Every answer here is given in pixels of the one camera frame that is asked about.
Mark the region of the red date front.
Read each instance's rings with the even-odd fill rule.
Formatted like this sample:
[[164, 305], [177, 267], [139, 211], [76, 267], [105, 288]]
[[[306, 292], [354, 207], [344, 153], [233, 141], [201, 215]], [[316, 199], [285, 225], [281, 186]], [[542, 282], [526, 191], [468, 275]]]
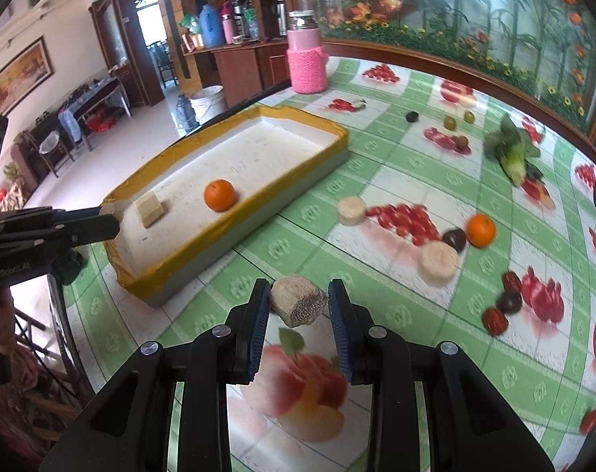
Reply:
[[493, 337], [503, 335], [509, 326], [506, 315], [496, 307], [489, 307], [481, 314], [481, 323]]

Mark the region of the red date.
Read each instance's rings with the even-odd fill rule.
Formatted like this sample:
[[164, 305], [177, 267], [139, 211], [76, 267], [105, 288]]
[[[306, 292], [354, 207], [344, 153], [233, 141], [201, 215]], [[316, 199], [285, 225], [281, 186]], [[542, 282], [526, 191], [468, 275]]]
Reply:
[[481, 314], [481, 323], [493, 337], [503, 335], [509, 326], [506, 315], [496, 307], [489, 307]]
[[517, 273], [514, 271], [506, 271], [502, 275], [502, 284], [505, 292], [517, 292], [522, 290], [522, 282]]

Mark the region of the dark plum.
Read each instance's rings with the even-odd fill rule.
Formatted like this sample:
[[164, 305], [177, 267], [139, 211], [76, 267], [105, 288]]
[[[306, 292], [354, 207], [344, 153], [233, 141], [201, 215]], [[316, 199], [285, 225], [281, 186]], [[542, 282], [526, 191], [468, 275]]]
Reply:
[[518, 313], [522, 308], [522, 296], [519, 291], [504, 291], [495, 302], [495, 307], [504, 314]]
[[452, 228], [445, 231], [445, 233], [442, 234], [441, 240], [445, 244], [454, 248], [458, 254], [461, 254], [464, 251], [464, 248], [466, 247], [467, 236], [463, 229]]
[[418, 112], [410, 111], [406, 114], [406, 120], [408, 123], [414, 124], [418, 121]]

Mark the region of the beige cork piece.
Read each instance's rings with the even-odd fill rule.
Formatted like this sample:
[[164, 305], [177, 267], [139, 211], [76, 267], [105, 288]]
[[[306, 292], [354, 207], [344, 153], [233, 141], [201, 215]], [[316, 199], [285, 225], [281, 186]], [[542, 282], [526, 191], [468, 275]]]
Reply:
[[145, 229], [150, 228], [165, 214], [163, 203], [153, 191], [141, 195], [141, 197], [134, 202], [134, 208], [137, 212], [140, 224]]

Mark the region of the large beige cork cylinder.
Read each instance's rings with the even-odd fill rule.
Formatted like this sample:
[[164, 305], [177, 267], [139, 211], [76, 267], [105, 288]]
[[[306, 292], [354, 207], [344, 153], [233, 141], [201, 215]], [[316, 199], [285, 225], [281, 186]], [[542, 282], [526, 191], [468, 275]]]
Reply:
[[442, 241], [430, 241], [419, 249], [418, 276], [433, 287], [446, 286], [457, 274], [459, 254]]

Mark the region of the large orange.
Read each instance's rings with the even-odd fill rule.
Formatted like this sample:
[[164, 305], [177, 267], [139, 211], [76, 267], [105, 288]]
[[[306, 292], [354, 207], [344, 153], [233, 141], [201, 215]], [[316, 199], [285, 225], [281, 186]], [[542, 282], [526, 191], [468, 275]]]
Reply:
[[466, 222], [465, 234], [471, 245], [476, 248], [486, 248], [495, 239], [495, 223], [485, 213], [474, 214]]

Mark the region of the small beige cork chunk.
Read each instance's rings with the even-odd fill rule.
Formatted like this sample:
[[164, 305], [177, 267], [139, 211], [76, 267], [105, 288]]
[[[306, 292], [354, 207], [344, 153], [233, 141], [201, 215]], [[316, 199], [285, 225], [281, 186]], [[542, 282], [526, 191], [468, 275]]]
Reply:
[[328, 305], [328, 294], [300, 275], [282, 277], [271, 287], [271, 309], [289, 327], [311, 325]]

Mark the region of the small beige cork cylinder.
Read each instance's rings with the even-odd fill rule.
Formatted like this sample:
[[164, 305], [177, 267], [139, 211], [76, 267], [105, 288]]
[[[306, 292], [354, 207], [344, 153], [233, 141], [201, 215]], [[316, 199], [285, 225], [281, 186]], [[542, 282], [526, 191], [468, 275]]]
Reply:
[[344, 226], [360, 225], [366, 216], [366, 204], [359, 196], [350, 196], [337, 202], [337, 220]]

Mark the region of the red cherry tomato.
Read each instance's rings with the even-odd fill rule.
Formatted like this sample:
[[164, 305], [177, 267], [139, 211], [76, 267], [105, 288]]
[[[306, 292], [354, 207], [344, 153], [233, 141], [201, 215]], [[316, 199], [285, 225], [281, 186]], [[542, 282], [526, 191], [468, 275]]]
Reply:
[[596, 428], [596, 409], [587, 411], [581, 419], [581, 425], [579, 426], [579, 432], [582, 435], [588, 435], [591, 431]]

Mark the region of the yellow-rimmed foam tray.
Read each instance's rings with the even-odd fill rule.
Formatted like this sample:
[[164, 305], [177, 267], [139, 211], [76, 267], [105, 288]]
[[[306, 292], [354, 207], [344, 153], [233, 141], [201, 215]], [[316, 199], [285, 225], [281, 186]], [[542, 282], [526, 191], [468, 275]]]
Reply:
[[348, 132], [254, 107], [182, 138], [110, 192], [105, 244], [120, 287], [158, 307], [348, 158]]

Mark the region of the white bucket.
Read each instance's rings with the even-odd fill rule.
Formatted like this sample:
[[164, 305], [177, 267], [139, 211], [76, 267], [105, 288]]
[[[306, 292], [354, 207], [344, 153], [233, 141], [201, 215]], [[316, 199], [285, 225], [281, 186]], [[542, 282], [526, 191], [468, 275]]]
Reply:
[[200, 125], [222, 114], [228, 108], [222, 85], [204, 87], [191, 95], [189, 101]]

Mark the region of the green bok choy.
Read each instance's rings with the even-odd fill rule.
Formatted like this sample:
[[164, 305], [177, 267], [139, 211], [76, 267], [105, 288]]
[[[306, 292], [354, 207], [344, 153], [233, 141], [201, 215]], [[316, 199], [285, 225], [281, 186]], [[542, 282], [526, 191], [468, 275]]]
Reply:
[[485, 134], [484, 154], [494, 160], [514, 186], [521, 186], [526, 179], [541, 181], [542, 171], [530, 162], [540, 157], [540, 150], [528, 132], [518, 127], [508, 113], [500, 121], [500, 128]]

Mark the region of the pink bottle on cabinet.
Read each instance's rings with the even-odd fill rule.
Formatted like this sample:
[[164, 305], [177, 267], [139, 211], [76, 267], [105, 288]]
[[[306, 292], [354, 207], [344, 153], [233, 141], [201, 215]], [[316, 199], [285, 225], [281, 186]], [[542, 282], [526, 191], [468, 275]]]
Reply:
[[222, 9], [220, 11], [220, 16], [221, 16], [224, 40], [226, 41], [226, 43], [228, 45], [232, 45], [234, 43], [234, 36], [236, 35], [236, 31], [235, 31], [235, 21], [232, 17], [229, 6], [222, 6]]

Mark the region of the green grape left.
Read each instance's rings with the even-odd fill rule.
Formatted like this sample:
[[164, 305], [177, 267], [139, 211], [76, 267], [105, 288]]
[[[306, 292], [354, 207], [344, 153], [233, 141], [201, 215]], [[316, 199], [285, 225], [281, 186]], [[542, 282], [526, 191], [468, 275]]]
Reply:
[[452, 116], [445, 116], [443, 120], [443, 126], [449, 131], [455, 131], [457, 129], [457, 122]]

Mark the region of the framed wall painting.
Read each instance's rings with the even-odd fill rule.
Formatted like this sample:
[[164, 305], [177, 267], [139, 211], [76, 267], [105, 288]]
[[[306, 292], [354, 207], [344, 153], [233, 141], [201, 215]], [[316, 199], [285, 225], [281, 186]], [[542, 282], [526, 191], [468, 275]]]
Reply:
[[54, 74], [48, 47], [40, 36], [0, 70], [0, 115], [7, 116]]

